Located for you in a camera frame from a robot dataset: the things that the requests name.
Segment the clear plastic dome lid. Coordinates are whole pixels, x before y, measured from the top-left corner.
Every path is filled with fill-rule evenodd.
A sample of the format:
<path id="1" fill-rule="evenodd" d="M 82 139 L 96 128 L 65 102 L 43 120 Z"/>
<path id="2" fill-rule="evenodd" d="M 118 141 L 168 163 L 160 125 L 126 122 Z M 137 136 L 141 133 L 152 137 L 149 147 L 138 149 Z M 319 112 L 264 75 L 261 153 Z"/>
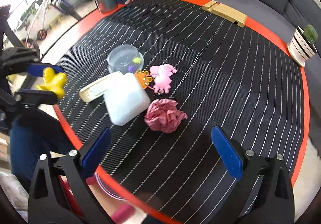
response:
<path id="1" fill-rule="evenodd" d="M 108 54 L 107 62 L 109 73 L 135 73 L 144 66 L 142 54 L 131 44 L 122 44 L 114 48 Z"/>

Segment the yellow toy figure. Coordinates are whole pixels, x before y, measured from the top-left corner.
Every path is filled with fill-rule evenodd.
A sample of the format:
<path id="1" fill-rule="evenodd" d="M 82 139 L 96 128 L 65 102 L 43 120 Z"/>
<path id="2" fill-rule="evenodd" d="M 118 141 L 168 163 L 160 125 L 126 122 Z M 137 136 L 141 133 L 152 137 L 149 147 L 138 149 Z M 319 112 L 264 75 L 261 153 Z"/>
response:
<path id="1" fill-rule="evenodd" d="M 56 73 L 52 68 L 45 68 L 43 80 L 43 84 L 37 85 L 38 90 L 51 91 L 57 95 L 58 99 L 64 97 L 64 86 L 67 83 L 67 75 L 65 73 Z"/>

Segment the wooden phone stand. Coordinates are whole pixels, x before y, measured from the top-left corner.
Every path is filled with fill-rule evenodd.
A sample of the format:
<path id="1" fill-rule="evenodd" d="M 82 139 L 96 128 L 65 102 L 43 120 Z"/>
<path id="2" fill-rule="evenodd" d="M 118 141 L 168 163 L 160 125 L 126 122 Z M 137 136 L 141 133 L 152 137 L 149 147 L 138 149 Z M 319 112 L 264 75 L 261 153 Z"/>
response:
<path id="1" fill-rule="evenodd" d="M 203 10 L 230 21 L 239 27 L 245 27 L 247 15 L 223 3 L 211 0 L 202 5 Z"/>

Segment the pink paper ball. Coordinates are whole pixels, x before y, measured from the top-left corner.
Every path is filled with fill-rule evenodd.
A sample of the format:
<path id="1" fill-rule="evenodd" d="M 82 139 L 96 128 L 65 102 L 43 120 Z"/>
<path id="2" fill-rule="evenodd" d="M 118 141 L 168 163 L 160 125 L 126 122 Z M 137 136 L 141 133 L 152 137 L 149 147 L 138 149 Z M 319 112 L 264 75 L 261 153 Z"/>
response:
<path id="1" fill-rule="evenodd" d="M 173 99 L 156 99 L 148 107 L 144 121 L 153 130 L 162 133 L 172 133 L 183 120 L 188 118 L 184 111 L 177 109 Z"/>

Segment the bicycle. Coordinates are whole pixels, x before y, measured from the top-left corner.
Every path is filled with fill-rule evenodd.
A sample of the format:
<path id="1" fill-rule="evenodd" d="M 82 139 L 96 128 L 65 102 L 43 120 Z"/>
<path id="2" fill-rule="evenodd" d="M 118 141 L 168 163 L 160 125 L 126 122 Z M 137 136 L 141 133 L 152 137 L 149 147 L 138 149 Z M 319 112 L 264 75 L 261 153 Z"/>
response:
<path id="1" fill-rule="evenodd" d="M 22 24 L 27 31 L 25 39 L 22 39 L 22 45 L 26 48 L 36 50 L 35 42 L 43 41 L 47 37 L 47 29 L 45 28 L 45 20 L 47 12 L 50 8 L 54 8 L 63 16 L 71 16 L 76 20 L 81 20 L 81 16 L 75 11 L 74 6 L 68 0 L 35 0 L 24 15 Z M 29 39 L 31 30 L 38 18 L 41 17 L 41 28 L 37 31 L 36 39 Z"/>

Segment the potted cactus striped pot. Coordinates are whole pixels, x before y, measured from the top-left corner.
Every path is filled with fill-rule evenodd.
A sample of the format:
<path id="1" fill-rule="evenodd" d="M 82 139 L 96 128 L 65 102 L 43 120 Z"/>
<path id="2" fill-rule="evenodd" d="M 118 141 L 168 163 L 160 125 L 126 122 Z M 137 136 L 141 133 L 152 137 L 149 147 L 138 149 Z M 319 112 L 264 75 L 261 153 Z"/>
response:
<path id="1" fill-rule="evenodd" d="M 304 29 L 296 28 L 291 41 L 287 44 L 287 49 L 298 65 L 305 67 L 305 62 L 318 53 L 314 45 L 317 40 L 318 33 L 311 24 Z"/>

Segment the orange bear keychain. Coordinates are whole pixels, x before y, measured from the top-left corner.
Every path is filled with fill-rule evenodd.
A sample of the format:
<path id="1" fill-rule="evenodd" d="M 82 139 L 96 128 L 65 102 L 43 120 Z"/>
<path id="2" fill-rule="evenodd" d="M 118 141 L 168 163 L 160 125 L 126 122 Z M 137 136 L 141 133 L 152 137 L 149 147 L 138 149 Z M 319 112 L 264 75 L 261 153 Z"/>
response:
<path id="1" fill-rule="evenodd" d="M 137 70 L 137 72 L 134 73 L 134 76 L 144 90 L 153 82 L 153 77 L 150 76 L 148 71 Z"/>

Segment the white rectangular foam box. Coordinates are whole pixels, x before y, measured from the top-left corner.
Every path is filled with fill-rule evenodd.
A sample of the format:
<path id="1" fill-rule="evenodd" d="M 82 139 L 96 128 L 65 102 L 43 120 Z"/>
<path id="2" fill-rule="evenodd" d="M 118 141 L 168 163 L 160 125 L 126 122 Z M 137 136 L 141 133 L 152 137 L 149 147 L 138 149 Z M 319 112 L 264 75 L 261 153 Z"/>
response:
<path id="1" fill-rule="evenodd" d="M 133 73 L 114 72 L 108 79 L 103 99 L 110 121 L 113 125 L 124 126 L 145 111 L 151 100 Z"/>

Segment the cream white plastic tube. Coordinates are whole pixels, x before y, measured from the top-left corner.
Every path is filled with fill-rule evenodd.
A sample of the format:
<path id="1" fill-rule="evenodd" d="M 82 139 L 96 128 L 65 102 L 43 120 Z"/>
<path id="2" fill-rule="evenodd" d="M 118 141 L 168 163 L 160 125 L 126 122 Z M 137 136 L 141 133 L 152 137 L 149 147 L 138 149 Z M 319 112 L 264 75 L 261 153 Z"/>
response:
<path id="1" fill-rule="evenodd" d="M 122 76 L 123 74 L 117 71 L 93 81 L 79 91 L 80 99 L 85 103 L 89 103 L 103 96 Z"/>

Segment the pink pig keychain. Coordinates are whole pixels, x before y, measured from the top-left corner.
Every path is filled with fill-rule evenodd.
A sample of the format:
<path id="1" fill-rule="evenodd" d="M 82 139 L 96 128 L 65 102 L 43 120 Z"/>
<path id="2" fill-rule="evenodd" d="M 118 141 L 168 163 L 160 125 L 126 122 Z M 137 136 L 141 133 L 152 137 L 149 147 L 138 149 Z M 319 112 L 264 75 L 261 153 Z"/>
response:
<path id="1" fill-rule="evenodd" d="M 162 64 L 160 66 L 151 66 L 150 76 L 153 77 L 153 91 L 154 93 L 169 93 L 171 88 L 170 84 L 172 82 L 171 76 L 177 72 L 175 67 L 170 64 Z"/>

